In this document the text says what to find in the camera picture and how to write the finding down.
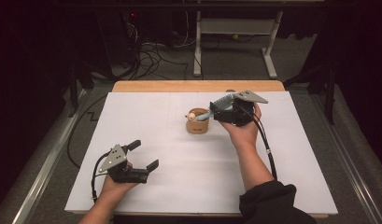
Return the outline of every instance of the person's left arm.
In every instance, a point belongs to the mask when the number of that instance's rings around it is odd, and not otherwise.
[[[106,224],[112,217],[115,208],[126,193],[137,183],[115,183],[111,176],[106,175],[100,196],[94,206],[85,214],[79,224]]]

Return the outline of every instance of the dark background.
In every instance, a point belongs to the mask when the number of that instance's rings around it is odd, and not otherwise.
[[[356,3],[356,8],[331,12],[285,11],[277,36],[296,34],[301,39],[318,34],[304,72],[328,60],[350,110],[382,161],[382,1]],[[0,1],[0,202],[63,110],[62,93],[71,72],[85,88],[92,88],[91,71],[113,78],[112,63],[133,61],[129,47],[137,43],[126,36],[120,22],[123,15],[129,19],[126,13],[61,11],[41,0]],[[228,18],[272,13],[204,12]],[[195,13],[189,15],[194,36]],[[136,16],[134,24],[142,37],[170,46],[173,31],[186,34],[183,13],[136,11]]]

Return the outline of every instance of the person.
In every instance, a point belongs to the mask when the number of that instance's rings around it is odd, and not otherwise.
[[[258,104],[255,103],[254,107],[255,116],[260,119],[262,112]],[[241,127],[231,123],[220,124],[228,132],[238,156],[246,191],[240,195],[239,209],[245,224],[316,223],[307,213],[293,206],[296,188],[275,180],[258,155],[258,128],[255,123]],[[97,202],[79,223],[108,223],[118,203],[136,185],[115,183],[107,175]]]

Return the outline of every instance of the black sleeve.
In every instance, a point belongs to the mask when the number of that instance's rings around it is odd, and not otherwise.
[[[272,180],[240,196],[240,212],[247,224],[316,223],[307,213],[293,207],[296,188]]]

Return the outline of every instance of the person's right hand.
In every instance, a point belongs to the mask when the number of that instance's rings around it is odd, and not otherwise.
[[[254,116],[256,120],[261,118],[261,110],[257,103],[254,103]],[[254,122],[250,122],[244,126],[237,127],[231,123],[220,122],[223,128],[231,136],[231,141],[237,149],[245,147],[256,147],[258,127]]]

